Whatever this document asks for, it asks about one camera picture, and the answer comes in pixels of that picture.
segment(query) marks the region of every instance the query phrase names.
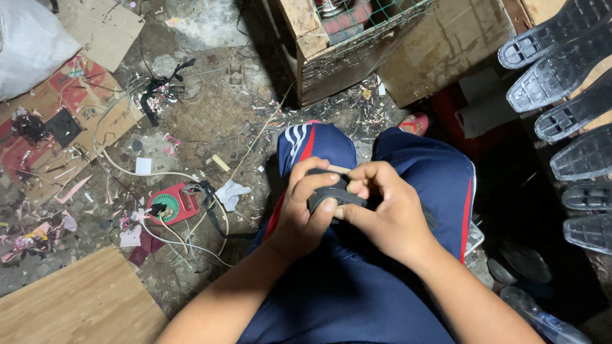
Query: red flip-flop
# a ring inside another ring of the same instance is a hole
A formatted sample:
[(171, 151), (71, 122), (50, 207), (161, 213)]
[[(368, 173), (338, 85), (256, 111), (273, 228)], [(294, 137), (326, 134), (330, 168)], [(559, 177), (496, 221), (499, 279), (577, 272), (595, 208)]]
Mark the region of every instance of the red flip-flop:
[(419, 112), (419, 113), (413, 114), (413, 116), (415, 117), (414, 122), (402, 122), (402, 123), (399, 123), (397, 126), (399, 128), (410, 126), (412, 127), (412, 130), (414, 131), (416, 135), (417, 123), (421, 123), (421, 133), (418, 136), (425, 135), (425, 132), (427, 131), (427, 127), (429, 126), (429, 119), (427, 118), (427, 115), (422, 112)]

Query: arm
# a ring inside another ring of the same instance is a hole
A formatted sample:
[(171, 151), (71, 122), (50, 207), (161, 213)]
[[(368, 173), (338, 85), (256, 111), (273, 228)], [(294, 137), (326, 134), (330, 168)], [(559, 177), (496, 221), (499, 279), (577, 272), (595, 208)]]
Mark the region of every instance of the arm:
[(383, 253), (414, 271), (436, 298), (463, 343), (543, 343), (536, 332), (487, 289), (432, 235), (419, 196), (386, 162), (348, 173), (348, 190), (367, 199), (379, 192), (375, 212), (347, 204), (335, 216), (358, 227)]
[(189, 302), (163, 331), (158, 344), (238, 341), (290, 265), (319, 246), (337, 202), (328, 198), (311, 216), (306, 200), (314, 189), (334, 185), (338, 175), (305, 175), (314, 167), (328, 166), (327, 160), (316, 157), (294, 166), (274, 234)]

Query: forearm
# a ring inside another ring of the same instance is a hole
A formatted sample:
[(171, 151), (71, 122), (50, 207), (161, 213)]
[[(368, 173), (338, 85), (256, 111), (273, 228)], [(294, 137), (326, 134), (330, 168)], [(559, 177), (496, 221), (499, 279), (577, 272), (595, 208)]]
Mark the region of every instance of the forearm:
[(519, 314), (441, 245), (435, 242), (426, 251), (411, 269), (434, 295), (463, 343), (543, 343)]
[(291, 263), (265, 242), (183, 308), (157, 343), (236, 343)]

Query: person's right hand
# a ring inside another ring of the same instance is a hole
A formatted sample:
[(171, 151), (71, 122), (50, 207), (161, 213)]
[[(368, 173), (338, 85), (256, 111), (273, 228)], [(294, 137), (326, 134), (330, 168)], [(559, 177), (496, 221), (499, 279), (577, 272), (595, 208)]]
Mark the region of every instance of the person's right hand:
[(408, 267), (432, 245), (439, 245), (427, 226), (416, 190), (389, 163), (361, 164), (347, 175), (348, 192), (363, 199), (380, 193), (383, 201), (375, 212), (355, 204), (339, 206), (336, 218), (359, 228), (380, 251)]

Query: shoe sole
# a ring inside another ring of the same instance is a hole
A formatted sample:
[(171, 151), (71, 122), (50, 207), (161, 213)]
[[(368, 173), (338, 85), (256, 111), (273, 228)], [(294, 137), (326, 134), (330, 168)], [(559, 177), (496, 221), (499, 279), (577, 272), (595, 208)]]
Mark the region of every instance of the shoe sole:
[(610, 0), (568, 0), (553, 18), (506, 42), (498, 51), (499, 62), (508, 69), (524, 67), (611, 18)]
[(607, 24), (539, 59), (510, 88), (506, 99), (519, 113), (552, 104), (578, 89), (610, 54), (612, 24)]
[(612, 173), (612, 123), (579, 136), (550, 160), (550, 167), (560, 181)]
[(571, 244), (612, 255), (612, 214), (567, 220), (563, 235)]
[(576, 210), (612, 209), (612, 182), (583, 182), (571, 186), (561, 197), (563, 205)]
[(612, 70), (572, 100), (545, 112), (535, 122), (535, 134), (548, 142), (559, 141), (612, 110)]

